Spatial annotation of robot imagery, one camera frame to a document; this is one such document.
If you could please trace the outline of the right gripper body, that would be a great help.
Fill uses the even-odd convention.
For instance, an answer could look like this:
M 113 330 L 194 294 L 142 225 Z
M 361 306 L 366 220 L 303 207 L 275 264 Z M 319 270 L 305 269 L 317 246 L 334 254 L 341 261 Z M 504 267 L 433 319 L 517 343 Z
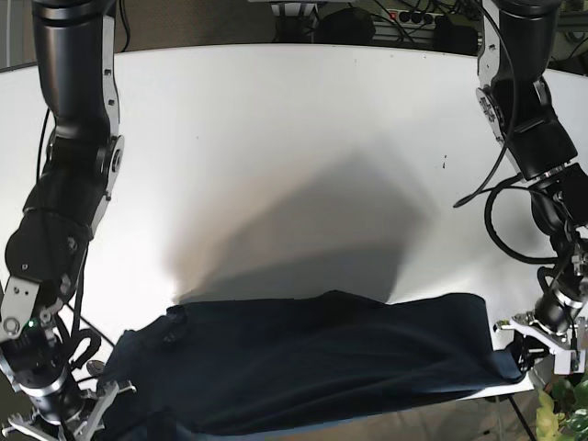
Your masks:
M 101 376 L 91 367 L 90 376 L 76 379 L 74 372 L 91 362 L 102 343 L 96 330 L 70 334 L 53 317 L 32 318 L 20 335 L 1 344 L 1 369 L 16 392 L 32 403 L 28 415 L 13 413 L 1 426 L 1 436 L 20 433 L 34 440 L 93 440 L 105 429 L 104 416 L 118 396 L 134 392 L 129 381 L 102 381 L 95 389 L 82 385 Z

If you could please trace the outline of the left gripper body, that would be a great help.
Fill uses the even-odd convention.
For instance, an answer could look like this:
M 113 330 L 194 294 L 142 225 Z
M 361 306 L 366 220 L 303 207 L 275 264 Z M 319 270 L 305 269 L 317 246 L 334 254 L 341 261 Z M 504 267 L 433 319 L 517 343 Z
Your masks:
M 513 334 L 506 347 L 515 363 L 526 373 L 548 356 L 554 357 L 556 374 L 580 374 L 586 369 L 587 319 L 582 309 L 587 305 L 587 268 L 547 268 L 537 271 L 542 290 L 531 311 L 518 313 L 493 326 L 495 332 Z

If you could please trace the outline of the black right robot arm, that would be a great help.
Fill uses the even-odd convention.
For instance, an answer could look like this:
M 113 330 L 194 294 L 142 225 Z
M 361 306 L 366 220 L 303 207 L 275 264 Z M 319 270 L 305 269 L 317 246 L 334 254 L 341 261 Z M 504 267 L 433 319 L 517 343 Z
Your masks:
M 114 72 L 112 1 L 36 1 L 40 87 L 54 128 L 38 160 L 23 218 L 9 238 L 1 298 L 1 369 L 25 393 L 30 416 L 2 432 L 38 440 L 90 440 L 132 384 L 83 390 L 74 378 L 101 346 L 80 325 L 88 247 L 112 198 L 124 140 Z

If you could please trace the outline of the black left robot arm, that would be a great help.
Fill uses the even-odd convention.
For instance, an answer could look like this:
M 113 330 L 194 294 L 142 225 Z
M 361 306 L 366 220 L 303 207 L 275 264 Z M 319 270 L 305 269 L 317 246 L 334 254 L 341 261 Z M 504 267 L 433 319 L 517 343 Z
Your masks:
M 532 311 L 496 324 L 514 332 L 509 345 L 521 371 L 542 357 L 555 357 L 559 375 L 583 373 L 587 352 L 582 338 L 587 321 L 587 241 L 580 234 L 587 224 L 587 174 L 575 163 L 578 152 L 552 106 L 544 73 L 557 30 L 558 1 L 475 1 L 482 16 L 478 54 L 481 109 L 516 175 L 487 192 L 484 226 L 494 244 L 514 260 L 537 267 L 541 290 Z M 507 189 L 523 190 L 531 198 L 534 222 L 554 251 L 534 257 L 515 251 L 493 225 L 493 208 Z

